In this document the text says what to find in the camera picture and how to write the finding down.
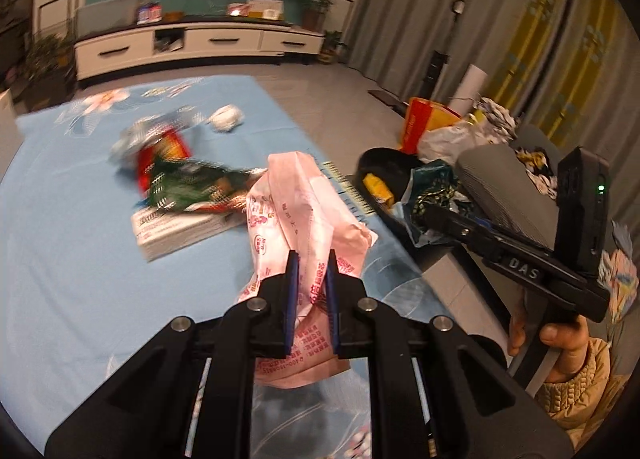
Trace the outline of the person's right hand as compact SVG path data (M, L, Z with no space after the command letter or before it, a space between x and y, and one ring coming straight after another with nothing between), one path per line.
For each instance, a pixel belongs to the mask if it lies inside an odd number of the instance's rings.
M584 316L572 317L569 323L547 323L540 328L536 338L527 335L530 307L542 300L534 293L521 291L521 297L511 313L508 338L508 354L515 358L523 349L529 351L536 342L548 347L547 353L555 354L555 360L542 366L546 373L538 383L565 383L572 380L587 363L589 330Z

